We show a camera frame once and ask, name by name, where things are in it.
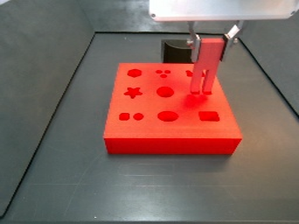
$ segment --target small round hole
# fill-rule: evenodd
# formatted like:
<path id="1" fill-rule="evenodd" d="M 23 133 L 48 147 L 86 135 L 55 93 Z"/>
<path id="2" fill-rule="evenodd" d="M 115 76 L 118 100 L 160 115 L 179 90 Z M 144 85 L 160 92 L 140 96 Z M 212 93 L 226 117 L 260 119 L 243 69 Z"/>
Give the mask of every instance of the small round hole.
<path id="1" fill-rule="evenodd" d="M 140 113 L 136 113 L 136 114 L 134 115 L 134 118 L 135 118 L 138 121 L 140 121 L 140 120 L 144 119 L 144 115 L 140 114 Z"/>

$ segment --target star-shaped hole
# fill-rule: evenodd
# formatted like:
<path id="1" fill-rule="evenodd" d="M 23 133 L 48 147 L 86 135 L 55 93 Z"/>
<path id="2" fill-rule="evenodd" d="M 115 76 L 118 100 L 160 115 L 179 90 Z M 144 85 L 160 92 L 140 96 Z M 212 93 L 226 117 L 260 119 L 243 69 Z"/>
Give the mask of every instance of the star-shaped hole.
<path id="1" fill-rule="evenodd" d="M 130 95 L 131 99 L 135 99 L 138 95 L 143 94 L 139 89 L 140 87 L 128 87 L 124 95 Z"/>

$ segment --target wall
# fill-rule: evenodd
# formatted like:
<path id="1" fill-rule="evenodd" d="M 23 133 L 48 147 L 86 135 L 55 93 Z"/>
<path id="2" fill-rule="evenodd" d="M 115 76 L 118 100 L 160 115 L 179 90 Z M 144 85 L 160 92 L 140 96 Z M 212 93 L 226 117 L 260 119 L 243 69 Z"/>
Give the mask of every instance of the wall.
<path id="1" fill-rule="evenodd" d="M 0 5 L 0 216 L 92 36 L 76 0 Z"/>
<path id="2" fill-rule="evenodd" d="M 79 0 L 96 32 L 188 32 L 188 25 L 158 23 L 148 15 L 148 0 Z M 224 33 L 232 22 L 200 22 L 200 33 Z"/>
<path id="3" fill-rule="evenodd" d="M 287 20 L 248 22 L 242 41 L 299 115 L 298 36 L 299 12 Z"/>

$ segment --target red block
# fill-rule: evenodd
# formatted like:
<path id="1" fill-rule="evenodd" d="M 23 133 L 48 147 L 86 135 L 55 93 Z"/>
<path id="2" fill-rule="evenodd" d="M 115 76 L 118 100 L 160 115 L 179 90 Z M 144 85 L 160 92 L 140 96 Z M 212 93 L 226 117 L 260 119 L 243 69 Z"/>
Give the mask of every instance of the red block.
<path id="1" fill-rule="evenodd" d="M 114 154 L 231 154 L 242 140 L 218 78 L 191 91 L 191 64 L 120 64 L 104 140 Z"/>

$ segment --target oval hole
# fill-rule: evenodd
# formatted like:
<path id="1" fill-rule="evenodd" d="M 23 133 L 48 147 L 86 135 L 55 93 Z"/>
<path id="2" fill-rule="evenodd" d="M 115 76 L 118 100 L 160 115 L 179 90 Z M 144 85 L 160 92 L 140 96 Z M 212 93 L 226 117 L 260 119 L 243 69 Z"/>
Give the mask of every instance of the oval hole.
<path id="1" fill-rule="evenodd" d="M 174 122 L 179 115 L 172 111 L 163 111 L 158 114 L 158 118 L 164 122 Z"/>

